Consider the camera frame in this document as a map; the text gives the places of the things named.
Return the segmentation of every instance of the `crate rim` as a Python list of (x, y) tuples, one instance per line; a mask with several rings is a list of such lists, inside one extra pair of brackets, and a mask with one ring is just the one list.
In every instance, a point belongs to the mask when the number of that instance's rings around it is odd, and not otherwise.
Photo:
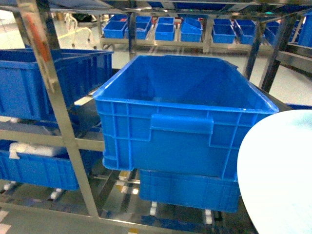
[[(239, 73), (239, 77), (242, 79), (242, 82), (248, 84), (248, 86), (259, 95), (262, 99), (266, 101), (270, 110), (263, 111), (261, 109), (245, 109), (245, 108), (235, 108), (235, 107), (219, 107), (219, 106), (205, 106), (205, 105), (194, 105), (194, 104), (182, 104), (182, 103), (164, 103), (164, 102), (156, 102), (156, 101), (143, 101), (143, 100), (136, 100), (136, 99), (126, 99), (126, 98), (106, 98), (101, 97), (101, 94), (107, 89), (118, 77), (126, 71), (132, 63), (139, 57), (163, 57), (163, 56), (151, 56), (151, 55), (138, 55), (135, 56), (132, 60), (130, 60), (123, 68), (121, 68), (115, 75), (113, 75), (107, 82), (105, 82), (100, 88), (98, 88), (95, 93), (93, 94), (93, 98), (97, 101), (104, 101), (104, 102), (118, 102), (118, 103), (130, 103), (136, 105), (144, 105), (144, 106), (160, 106), (160, 107), (171, 107), (171, 108), (183, 108), (183, 109), (190, 109), (190, 110), (203, 110), (203, 111), (223, 111), (223, 112), (242, 112), (242, 113), (258, 113), (258, 114), (275, 114), (279, 111), (279, 108), (263, 93), (261, 93), (253, 84), (249, 83), (243, 75)], [(213, 58), (219, 61), (227, 62), (220, 58)]]
[[(229, 27), (231, 27), (231, 29), (232, 29), (232, 32), (233, 32), (233, 34), (219, 34), (219, 33), (215, 33), (215, 26), (229, 26)], [(224, 24), (215, 24), (214, 26), (213, 26), (213, 33), (214, 33), (214, 35), (224, 35), (224, 36), (236, 36), (236, 33), (235, 33), (235, 31), (234, 31), (234, 28), (233, 28), (233, 26), (232, 25), (224, 25)]]

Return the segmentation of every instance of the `vertical metal post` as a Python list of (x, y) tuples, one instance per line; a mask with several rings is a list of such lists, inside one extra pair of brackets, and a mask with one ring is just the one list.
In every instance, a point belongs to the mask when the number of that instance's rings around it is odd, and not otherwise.
[(244, 76), (247, 78), (247, 80), (250, 80), (250, 76), (252, 75), (255, 59), (257, 58), (259, 47), (262, 42), (265, 26), (266, 23), (260, 23), (259, 21), (257, 21), (255, 25), (255, 36), (253, 39), (253, 45), (248, 52), (248, 60), (244, 69)]
[(30, 46), (29, 38), (26, 32), (25, 25), (23, 24), (23, 20), (19, 12), (13, 12), (13, 16), (15, 18), (16, 24), (19, 28), (19, 33), (21, 35), (21, 39), (24, 42), (25, 47)]
[(301, 28), (301, 25), (303, 24), (304, 18), (305, 18), (305, 17), (302, 16), (301, 19), (300, 19), (300, 21), (299, 21), (299, 24), (298, 24), (298, 26), (297, 26), (297, 28), (296, 28), (296, 31), (295, 31), (295, 33), (294, 33), (294, 35), (293, 35), (293, 38), (292, 38), (292, 43), (294, 43), (294, 42), (296, 41), (296, 38), (297, 38), (297, 36), (298, 36), (299, 30), (300, 30), (300, 28)]
[[(135, 0), (129, 0), (129, 8), (136, 8)], [(132, 59), (137, 55), (137, 15), (134, 12), (128, 13), (128, 40), (129, 40), (129, 57)]]
[(203, 53), (208, 53), (211, 45), (211, 32), (213, 31), (214, 26), (214, 18), (209, 17), (208, 20), (204, 20), (204, 28), (205, 28), (205, 37), (204, 37), (204, 46)]
[(17, 3), (89, 215), (98, 217), (46, 35), (46, 29), (52, 26), (52, 24), (46, 25), (46, 23), (51, 20), (47, 18), (45, 21), (41, 20), (49, 14), (40, 16), (41, 12), (47, 13), (49, 8), (45, 8), (47, 4), (42, 4), (42, 0), (17, 0)]
[(98, 36), (101, 39), (102, 35), (103, 35), (103, 31), (102, 31), (102, 24), (101, 24), (101, 15), (96, 16), (97, 18), (97, 31), (98, 31)]
[(276, 60), (279, 51), (284, 51), (289, 42), (294, 24), (297, 20), (297, 15), (286, 17), (282, 19), (281, 24), (276, 34), (276, 46), (274, 48), (271, 58), (268, 59), (264, 73), (260, 81), (260, 87), (266, 92), (269, 92), (275, 75), (277, 73), (280, 61)]

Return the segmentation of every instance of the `stainless steel frame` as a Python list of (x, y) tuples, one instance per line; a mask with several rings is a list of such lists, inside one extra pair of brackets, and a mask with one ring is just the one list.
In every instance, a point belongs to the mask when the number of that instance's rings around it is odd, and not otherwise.
[[(217, 50), (245, 50), (249, 51), (249, 59), (245, 68), (245, 76), (250, 78), (253, 70), (254, 62), (258, 51), (265, 50), (270, 51), (270, 47), (266, 45), (260, 45), (262, 40), (262, 34), (265, 28), (265, 22), (275, 20), (277, 18), (283, 19), (282, 26), (278, 33), (278, 43), (273, 50), (273, 55), (267, 64), (267, 71), (262, 78), (261, 87), (266, 91), (270, 90), (274, 76), (278, 69), (279, 64), (287, 64), (290, 66), (298, 67), (306, 72), (311, 73), (311, 49), (306, 47), (300, 47), (295, 45), (288, 45), (290, 30), (293, 28), (295, 20), (297, 19), (296, 12), (273, 12), (269, 14), (263, 12), (260, 8), (257, 10), (248, 10), (249, 7), (272, 7), (272, 9), (279, 8), (286, 4), (294, 3), (293, 0), (210, 0), (210, 1), (195, 1), (195, 0), (169, 0), (166, 2), (166, 9), (158, 9), (151, 7), (141, 7), (141, 3), (146, 3), (146, 0), (119, 0), (120, 7), (108, 6), (106, 3), (94, 0), (99, 4), (98, 8), (83, 8), (83, 9), (69, 9), (62, 8), (63, 11), (70, 12), (88, 12), (94, 15), (101, 14), (114, 14), (114, 13), (127, 13), (128, 14), (128, 27), (129, 27), (129, 39), (101, 39), (103, 44), (129, 44), (130, 58), (136, 55), (138, 45), (146, 46), (183, 46), (189, 48), (201, 48), (204, 53)], [(80, 190), (85, 206), (79, 206), (74, 204), (65, 204), (62, 202), (47, 201), (46, 199), (29, 199), (17, 197), (16, 193), (23, 187), (17, 186), (11, 191), (0, 193), (0, 207), (9, 207), (19, 210), (30, 209), (34, 212), (49, 212), (52, 215), (67, 215), (73, 218), (86, 219), (95, 222), (102, 222), (107, 224), (119, 225), (123, 227), (131, 227), (144, 229), (149, 231), (157, 231), (162, 233), (170, 233), (176, 231), (193, 232), (193, 233), (231, 233), (231, 231), (217, 226), (217, 222), (214, 225), (206, 225), (204, 222), (193, 223), (177, 221), (174, 218), (161, 218), (152, 217), (148, 214), (135, 215), (126, 213), (125, 207), (129, 202), (127, 195), (122, 201), (123, 212), (109, 212), (104, 209), (105, 202), (107, 201), (111, 190), (116, 181), (124, 182), (132, 186), (137, 186), (139, 180), (135, 173), (132, 173), (128, 178), (121, 179), (119, 172), (105, 170), (99, 175), (93, 175), (88, 178), (81, 160), (79, 149), (87, 149), (94, 151), (103, 151), (103, 136), (101, 133), (90, 132), (88, 128), (91, 123), (96, 122), (97, 116), (92, 115), (92, 112), (88, 112), (90, 106), (94, 106), (94, 103), (89, 102), (85, 105), (85, 109), (78, 115), (85, 115), (85, 125), (80, 132), (74, 132), (72, 124), (69, 119), (68, 111), (65, 106), (64, 98), (60, 89), (59, 80), (56, 74), (50, 49), (58, 49), (59, 44), (55, 33), (55, 28), (51, 19), (50, 12), (54, 9), (49, 9), (48, 2), (42, 0), (18, 0), (17, 6), (1, 6), (2, 9), (15, 11), (14, 15), (17, 19), (19, 30), (22, 34), (22, 38), (25, 44), (31, 44), (34, 49), (36, 59), (39, 64), (39, 68), (49, 95), (49, 99), (52, 103), (54, 113), (58, 122), (58, 128), (61, 132), (61, 136), (48, 136), (44, 132), (40, 131), (39, 126), (35, 126), (26, 123), (0, 123), (0, 136), (2, 139), (33, 142), (38, 144), (47, 144), (55, 146), (66, 147), (70, 160), (73, 164)], [(196, 3), (221, 3), (227, 4), (227, 7), (220, 11), (207, 11), (207, 10), (191, 10), (191, 9), (174, 9), (174, 2), (196, 2)], [(295, 1), (296, 4), (306, 4), (312, 7), (311, 0)], [(204, 21), (204, 39), (202, 43), (193, 42), (180, 42), (176, 35), (176, 41), (156, 41), (154, 39), (149, 40), (136, 40), (135, 37), (135, 25), (136, 15), (151, 13), (153, 15), (170, 15), (170, 14), (200, 14), (210, 15), (208, 20)], [(211, 29), (213, 24), (213, 17), (222, 15), (224, 18), (241, 18), (241, 19), (259, 19), (257, 22), (257, 33), (254, 39), (253, 45), (240, 45), (240, 44), (214, 44), (211, 40)], [(283, 106), (281, 103), (281, 110), (287, 110), (287, 106)]]

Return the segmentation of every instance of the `white surface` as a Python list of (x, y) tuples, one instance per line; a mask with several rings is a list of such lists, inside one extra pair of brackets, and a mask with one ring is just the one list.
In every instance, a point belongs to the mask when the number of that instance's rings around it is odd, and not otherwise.
[(54, 157), (66, 153), (66, 149), (64, 147), (26, 144), (22, 142), (11, 143), (9, 151), (10, 158), (14, 159), (20, 158), (17, 155), (17, 153), (46, 156), (46, 157)]
[(259, 234), (312, 233), (312, 110), (257, 123), (238, 154), (238, 184)]

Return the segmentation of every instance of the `metal shelving rack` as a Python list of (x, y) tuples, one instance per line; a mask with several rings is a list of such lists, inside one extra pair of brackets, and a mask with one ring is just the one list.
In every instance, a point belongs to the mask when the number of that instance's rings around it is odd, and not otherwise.
[[(93, 175), (88, 178), (82, 164), (80, 149), (103, 151), (103, 136), (101, 133), (88, 132), (88, 128), (98, 121), (98, 116), (94, 111), (95, 104), (91, 100), (83, 105), (77, 113), (84, 120), (84, 128), (76, 132), (73, 130), (68, 110), (65, 106), (64, 98), (60, 89), (56, 69), (52, 60), (50, 49), (59, 49), (59, 43), (56, 37), (53, 25), (51, 11), (63, 12), (81, 12), (93, 15), (123, 13), (128, 15), (129, 39), (123, 40), (123, 43), (129, 44), (130, 57), (136, 55), (138, 42), (135, 38), (136, 15), (165, 16), (172, 14), (195, 14), (209, 15), (208, 20), (204, 22), (205, 41), (200, 48), (204, 52), (213, 50), (211, 46), (211, 34), (213, 18), (222, 16), (228, 19), (253, 19), (256, 20), (256, 37), (253, 45), (249, 47), (249, 57), (246, 64), (244, 75), (250, 78), (254, 62), (262, 41), (262, 35), (266, 22), (281, 19), (281, 26), (277, 33), (277, 45), (273, 49), (273, 55), (269, 59), (266, 72), (261, 81), (261, 87), (269, 91), (274, 80), (278, 66), (283, 65), (296, 67), (302, 72), (312, 73), (312, 53), (307, 47), (288, 44), (291, 30), (297, 20), (298, 15), (304, 14), (312, 8), (311, 0), (168, 0), (163, 2), (165, 8), (152, 8), (146, 0), (116, 0), (109, 1), (110, 5), (101, 0), (88, 0), (87, 4), (80, 7), (71, 5), (71, 1), (64, 1), (63, 6), (50, 5), (42, 0), (17, 0), (17, 4), (8, 5), (0, 1), (1, 9), (14, 12), (18, 27), (25, 44), (30, 44), (35, 52), (36, 59), (47, 89), (49, 99), (57, 119), (58, 128), (61, 136), (48, 136), (36, 133), (38, 126), (25, 123), (0, 123), (1, 139), (22, 141), (26, 143), (46, 144), (53, 146), (66, 147), (70, 160), (74, 167), (80, 192), (85, 205), (69, 205), (61, 202), (49, 201), (46, 199), (23, 198), (17, 196), (18, 187), (10, 191), (2, 191), (0, 194), (0, 207), (14, 208), (20, 210), (32, 210), (36, 212), (50, 212), (58, 216), (66, 215), (69, 217), (86, 219), (94, 222), (102, 222), (123, 227), (144, 229), (168, 233), (170, 230), (195, 233), (231, 233), (229, 230), (217, 224), (218, 218), (215, 218), (212, 225), (202, 223), (190, 223), (176, 219), (166, 219), (148, 214), (131, 214), (127, 212), (109, 212), (103, 208), (108, 200), (109, 194), (115, 185), (115, 182), (128, 184), (128, 189), (139, 184), (136, 172), (129, 173), (126, 178), (119, 176), (120, 172), (104, 170), (99, 175)], [(219, 11), (194, 10), (194, 9), (175, 9), (175, 2), (188, 3), (219, 3), (225, 7)], [(305, 5), (306, 7), (289, 11), (283, 7), (287, 4)], [(152, 40), (150, 45), (158, 45)], [(224, 45), (222, 49), (237, 49), (235, 45)], [(45, 59), (42, 59), (42, 52), (46, 53)], [(289, 109), (286, 105), (268, 95), (280, 108), (281, 111)], [(126, 195), (122, 202), (122, 210), (129, 204), (129, 196)]]

